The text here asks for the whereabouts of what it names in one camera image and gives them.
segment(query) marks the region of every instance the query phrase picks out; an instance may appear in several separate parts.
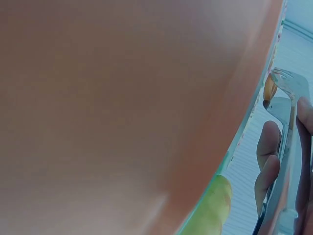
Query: finger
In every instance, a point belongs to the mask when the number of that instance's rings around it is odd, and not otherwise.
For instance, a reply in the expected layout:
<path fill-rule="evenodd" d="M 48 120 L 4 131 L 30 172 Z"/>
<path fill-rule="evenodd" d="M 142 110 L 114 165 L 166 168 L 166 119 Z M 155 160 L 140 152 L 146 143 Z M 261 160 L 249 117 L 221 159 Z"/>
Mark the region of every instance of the finger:
<path fill-rule="evenodd" d="M 301 97 L 298 100 L 297 114 L 299 120 L 307 128 L 308 132 L 313 135 L 313 107 L 307 98 Z"/>
<path fill-rule="evenodd" d="M 270 155 L 264 167 L 257 177 L 254 185 L 255 202 L 258 214 L 262 209 L 263 200 L 269 186 L 275 181 L 280 168 L 279 159 L 276 155 Z"/>
<path fill-rule="evenodd" d="M 260 170 L 270 155 L 277 155 L 280 137 L 281 133 L 277 124 L 273 121 L 267 121 L 263 126 L 256 150 Z"/>

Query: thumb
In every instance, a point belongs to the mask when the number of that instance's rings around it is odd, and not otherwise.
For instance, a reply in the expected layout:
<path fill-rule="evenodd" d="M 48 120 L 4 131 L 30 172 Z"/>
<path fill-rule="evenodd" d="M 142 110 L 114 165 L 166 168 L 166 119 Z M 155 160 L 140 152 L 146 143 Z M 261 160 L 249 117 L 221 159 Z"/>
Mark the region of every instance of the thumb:
<path fill-rule="evenodd" d="M 258 214 L 260 214 L 263 200 L 266 196 L 269 186 L 274 183 L 278 176 L 280 168 L 279 159 L 276 155 L 270 155 L 266 161 L 261 173 L 257 177 L 254 185 L 255 201 Z"/>
<path fill-rule="evenodd" d="M 301 97 L 298 100 L 297 115 L 308 132 L 313 135 L 313 106 L 307 98 Z"/>

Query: white surface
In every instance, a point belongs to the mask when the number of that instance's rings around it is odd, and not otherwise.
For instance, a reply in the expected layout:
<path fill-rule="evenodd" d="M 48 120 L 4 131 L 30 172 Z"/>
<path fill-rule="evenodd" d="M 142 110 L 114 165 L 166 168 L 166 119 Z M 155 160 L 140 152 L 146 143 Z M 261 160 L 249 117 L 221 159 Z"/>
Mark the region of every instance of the white surface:
<path fill-rule="evenodd" d="M 313 43 L 284 29 L 274 66 L 305 76 L 309 81 L 312 100 Z M 277 96 L 286 97 L 282 91 L 278 91 Z M 254 182 L 260 172 L 256 161 L 256 146 L 263 124 L 268 120 L 275 118 L 265 111 L 260 99 L 245 135 L 234 153 L 234 159 L 224 174 L 231 181 L 233 198 L 223 235 L 250 235 L 253 232 L 257 220 Z"/>
<path fill-rule="evenodd" d="M 286 20 L 313 32 L 313 1 L 289 0 Z"/>

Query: hand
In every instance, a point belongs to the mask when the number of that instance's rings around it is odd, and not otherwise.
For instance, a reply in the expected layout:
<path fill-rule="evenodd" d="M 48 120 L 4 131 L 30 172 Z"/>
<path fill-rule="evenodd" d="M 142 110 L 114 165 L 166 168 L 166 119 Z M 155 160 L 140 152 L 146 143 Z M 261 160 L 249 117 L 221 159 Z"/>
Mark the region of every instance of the hand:
<path fill-rule="evenodd" d="M 305 99 L 298 101 L 298 118 L 313 135 L 313 106 Z M 266 196 L 267 189 L 278 176 L 280 163 L 277 158 L 279 142 L 281 138 L 280 130 L 273 121 L 264 124 L 257 146 L 257 160 L 261 173 L 255 182 L 255 200 L 258 214 L 262 209 L 262 203 Z M 307 214 L 304 222 L 304 235 L 313 234 L 313 178 L 311 176 L 311 192 L 307 204 Z"/>

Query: metal fork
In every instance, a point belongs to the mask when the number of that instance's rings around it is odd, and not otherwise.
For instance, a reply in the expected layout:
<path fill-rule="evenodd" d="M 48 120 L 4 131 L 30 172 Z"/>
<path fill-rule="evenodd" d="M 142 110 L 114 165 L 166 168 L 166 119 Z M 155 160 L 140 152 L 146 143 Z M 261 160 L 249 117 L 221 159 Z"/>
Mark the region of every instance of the metal fork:
<path fill-rule="evenodd" d="M 310 98 L 309 85 L 304 77 L 290 71 L 275 68 L 270 75 L 290 99 L 274 97 L 265 105 L 283 124 L 278 152 L 281 167 L 253 234 L 297 235 L 301 233 L 310 191 L 311 136 L 296 114 L 299 98 Z"/>

